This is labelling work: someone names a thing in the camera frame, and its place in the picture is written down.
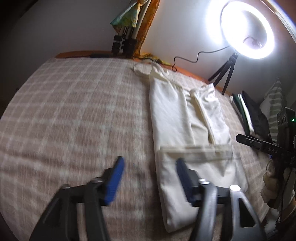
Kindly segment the right gloved hand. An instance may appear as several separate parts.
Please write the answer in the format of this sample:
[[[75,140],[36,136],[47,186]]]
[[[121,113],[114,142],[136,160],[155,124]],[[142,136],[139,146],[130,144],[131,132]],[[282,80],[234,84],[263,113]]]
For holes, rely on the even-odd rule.
[[[270,208],[280,214],[280,222],[288,220],[295,212],[295,170],[283,169],[279,161],[270,160],[263,175],[261,197]]]

